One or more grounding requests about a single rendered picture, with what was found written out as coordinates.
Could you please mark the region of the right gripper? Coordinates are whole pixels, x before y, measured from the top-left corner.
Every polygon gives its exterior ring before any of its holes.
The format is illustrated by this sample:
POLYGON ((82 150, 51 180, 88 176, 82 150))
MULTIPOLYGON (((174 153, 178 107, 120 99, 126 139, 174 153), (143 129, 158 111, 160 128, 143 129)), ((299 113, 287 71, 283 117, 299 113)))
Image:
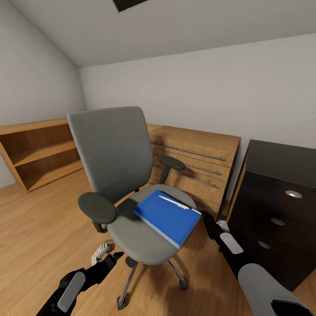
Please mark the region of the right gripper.
POLYGON ((209 214, 207 211, 201 210, 201 214, 204 216, 203 221, 208 232, 208 235, 211 239, 212 238, 212 231, 214 228, 220 228, 219 225, 215 222, 214 217, 212 214, 209 214))

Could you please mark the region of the pen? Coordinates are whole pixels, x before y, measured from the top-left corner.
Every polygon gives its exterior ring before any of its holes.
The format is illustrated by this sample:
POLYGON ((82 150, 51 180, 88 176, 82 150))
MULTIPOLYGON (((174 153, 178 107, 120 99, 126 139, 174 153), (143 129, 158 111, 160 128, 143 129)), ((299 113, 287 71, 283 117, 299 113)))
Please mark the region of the pen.
POLYGON ((181 204, 179 204, 179 203, 177 203, 177 202, 174 202, 174 201, 172 201, 172 200, 169 199, 169 198, 166 198, 166 197, 163 197, 163 196, 161 196, 161 198, 166 199, 167 201, 172 202, 172 203, 174 203, 174 204, 177 204, 179 207, 182 207, 183 209, 189 209, 187 206, 181 205, 181 204))

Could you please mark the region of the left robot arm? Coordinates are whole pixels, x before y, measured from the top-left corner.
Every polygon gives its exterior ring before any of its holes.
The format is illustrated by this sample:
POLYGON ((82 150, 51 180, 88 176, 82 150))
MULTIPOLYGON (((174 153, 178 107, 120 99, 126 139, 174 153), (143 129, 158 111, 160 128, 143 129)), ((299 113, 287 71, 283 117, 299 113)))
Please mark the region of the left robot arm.
POLYGON ((94 284, 100 284, 115 267, 117 260, 124 252, 108 254, 101 258, 109 249, 109 244, 101 245, 91 257, 92 267, 81 268, 68 273, 60 281, 59 288, 50 296, 36 316, 71 316, 80 292, 86 291, 94 284))

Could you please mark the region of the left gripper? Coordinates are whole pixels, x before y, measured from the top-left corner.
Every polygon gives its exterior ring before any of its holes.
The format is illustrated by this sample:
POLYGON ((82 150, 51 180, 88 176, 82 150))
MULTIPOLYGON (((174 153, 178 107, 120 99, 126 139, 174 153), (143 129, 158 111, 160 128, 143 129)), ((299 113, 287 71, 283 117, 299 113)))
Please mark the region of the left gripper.
POLYGON ((117 260, 124 255, 124 252, 116 252, 113 256, 108 254, 103 261, 93 265, 97 270, 97 284, 100 284, 110 271, 115 267, 117 260))

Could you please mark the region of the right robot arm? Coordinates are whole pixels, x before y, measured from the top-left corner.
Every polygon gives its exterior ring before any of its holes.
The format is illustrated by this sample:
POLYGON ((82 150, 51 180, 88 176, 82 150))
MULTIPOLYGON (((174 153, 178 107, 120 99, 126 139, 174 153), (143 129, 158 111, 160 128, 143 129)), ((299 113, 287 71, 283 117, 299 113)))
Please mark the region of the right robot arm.
POLYGON ((215 222, 213 215, 204 210, 201 214, 209 237, 222 248, 254 316, 316 316, 254 259, 230 233, 226 221, 215 222))

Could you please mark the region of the swivel chair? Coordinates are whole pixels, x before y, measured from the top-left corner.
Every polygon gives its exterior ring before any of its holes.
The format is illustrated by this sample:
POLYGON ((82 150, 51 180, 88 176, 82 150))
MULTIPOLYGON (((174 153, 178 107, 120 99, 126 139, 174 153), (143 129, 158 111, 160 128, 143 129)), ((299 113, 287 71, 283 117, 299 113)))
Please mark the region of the swivel chair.
MULTIPOLYGON (((132 268, 122 295, 117 299, 118 310, 126 307, 126 293, 138 263, 159 265, 164 262, 179 277, 180 288, 188 289, 185 277, 170 262, 187 243, 178 249, 156 230, 133 213, 133 208, 157 189, 198 210, 193 199, 175 187, 164 184, 171 168, 186 169, 173 157, 161 155, 158 161, 165 165, 158 184, 145 187, 154 164, 154 157, 142 108, 138 106, 102 108, 70 112, 69 129, 81 158, 93 192, 78 198, 80 209, 92 219, 98 233, 109 232, 132 268), (114 206, 131 192, 117 207, 114 206)), ((112 250, 111 245, 106 254, 112 250)))

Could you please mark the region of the folder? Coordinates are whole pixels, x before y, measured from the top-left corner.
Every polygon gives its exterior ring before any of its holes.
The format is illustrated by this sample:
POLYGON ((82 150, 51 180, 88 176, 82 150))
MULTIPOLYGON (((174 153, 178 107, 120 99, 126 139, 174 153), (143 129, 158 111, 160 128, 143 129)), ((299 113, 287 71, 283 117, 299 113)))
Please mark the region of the folder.
POLYGON ((178 249, 183 246, 201 218, 199 211, 158 189, 135 206, 133 213, 178 249), (183 209, 161 196, 185 205, 189 209, 183 209))

